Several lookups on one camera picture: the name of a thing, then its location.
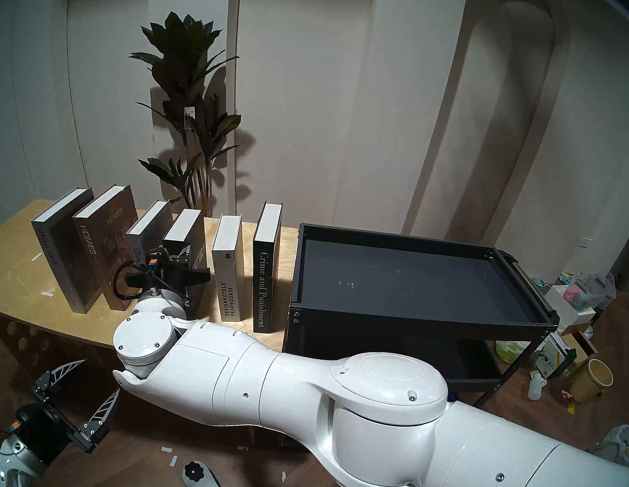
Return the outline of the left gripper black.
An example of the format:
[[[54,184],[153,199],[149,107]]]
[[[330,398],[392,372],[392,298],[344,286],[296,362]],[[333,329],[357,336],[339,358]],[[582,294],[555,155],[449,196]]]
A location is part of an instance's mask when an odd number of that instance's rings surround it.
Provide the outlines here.
[[[35,381],[35,398],[42,403],[51,399],[67,381],[67,376],[84,363],[85,360],[80,359],[44,371]],[[120,392],[119,387],[80,428],[51,404],[22,405],[15,413],[18,428],[14,434],[44,465],[51,465],[70,443],[91,454],[110,431],[110,419],[118,407]]]

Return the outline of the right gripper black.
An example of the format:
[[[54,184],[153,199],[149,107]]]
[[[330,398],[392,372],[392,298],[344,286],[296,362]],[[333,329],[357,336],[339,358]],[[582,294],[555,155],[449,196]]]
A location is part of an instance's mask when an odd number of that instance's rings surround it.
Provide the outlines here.
[[[194,256],[192,249],[182,248],[178,256],[167,251],[152,250],[149,273],[127,273],[128,287],[152,289],[159,287],[188,300],[188,287],[205,284],[210,281],[206,252],[198,251]]]

